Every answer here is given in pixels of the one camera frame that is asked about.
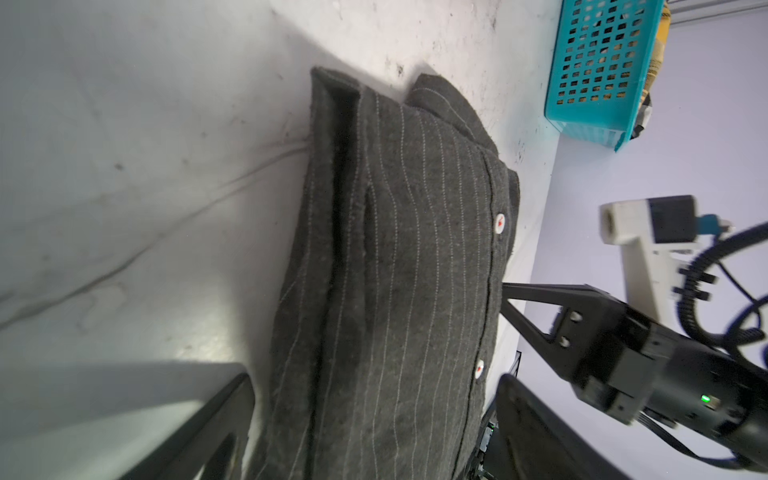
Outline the yellow plaid shirt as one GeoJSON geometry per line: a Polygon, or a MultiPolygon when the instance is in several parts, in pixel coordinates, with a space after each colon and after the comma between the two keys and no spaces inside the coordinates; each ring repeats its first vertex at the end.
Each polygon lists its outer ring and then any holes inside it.
{"type": "Polygon", "coordinates": [[[654,40],[654,46],[652,50],[651,60],[643,87],[641,104],[638,109],[638,113],[635,119],[635,124],[632,130],[631,139],[638,138],[643,131],[647,128],[650,118],[652,116],[652,100],[650,90],[658,77],[658,74],[662,68],[664,61],[665,48],[668,41],[669,31],[671,27],[671,12],[669,9],[669,2],[665,1],[662,8],[660,22],[658,25],[656,37],[654,40]]]}

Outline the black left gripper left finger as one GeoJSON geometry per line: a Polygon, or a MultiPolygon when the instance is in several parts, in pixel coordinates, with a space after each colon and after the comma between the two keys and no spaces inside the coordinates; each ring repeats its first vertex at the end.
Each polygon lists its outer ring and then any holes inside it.
{"type": "Polygon", "coordinates": [[[214,395],[125,479],[240,479],[255,408],[241,373],[214,395]]]}

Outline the teal plastic basket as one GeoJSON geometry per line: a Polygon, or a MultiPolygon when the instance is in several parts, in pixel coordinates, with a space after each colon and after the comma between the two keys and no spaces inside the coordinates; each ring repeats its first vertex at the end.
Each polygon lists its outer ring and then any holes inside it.
{"type": "Polygon", "coordinates": [[[562,3],[544,107],[558,132],[615,152],[630,141],[664,5],[562,3]]]}

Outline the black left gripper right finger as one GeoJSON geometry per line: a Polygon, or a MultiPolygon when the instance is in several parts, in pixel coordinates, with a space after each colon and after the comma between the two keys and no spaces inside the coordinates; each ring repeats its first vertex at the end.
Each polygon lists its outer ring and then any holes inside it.
{"type": "Polygon", "coordinates": [[[497,479],[625,479],[515,376],[501,377],[495,398],[497,479]]]}

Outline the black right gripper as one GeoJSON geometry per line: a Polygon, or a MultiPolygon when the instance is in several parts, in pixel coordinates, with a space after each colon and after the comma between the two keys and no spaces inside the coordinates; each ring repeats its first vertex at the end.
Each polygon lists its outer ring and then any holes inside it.
{"type": "Polygon", "coordinates": [[[731,451],[723,468],[767,468],[767,381],[588,285],[505,283],[502,316],[577,397],[615,420],[688,428],[731,451]],[[513,304],[557,314],[538,325],[513,304]]]}

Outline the dark grey pinstriped shirt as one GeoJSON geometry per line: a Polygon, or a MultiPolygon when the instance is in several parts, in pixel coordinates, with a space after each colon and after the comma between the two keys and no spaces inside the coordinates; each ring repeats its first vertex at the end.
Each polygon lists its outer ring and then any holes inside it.
{"type": "Polygon", "coordinates": [[[482,428],[517,173],[465,97],[311,72],[310,155],[253,479],[461,479],[482,428]]]}

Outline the aluminium frame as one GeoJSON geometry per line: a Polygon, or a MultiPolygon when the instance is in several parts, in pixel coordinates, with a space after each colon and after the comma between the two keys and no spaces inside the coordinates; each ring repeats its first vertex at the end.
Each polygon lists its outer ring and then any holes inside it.
{"type": "Polygon", "coordinates": [[[767,0],[670,0],[673,26],[765,10],[767,0]]]}

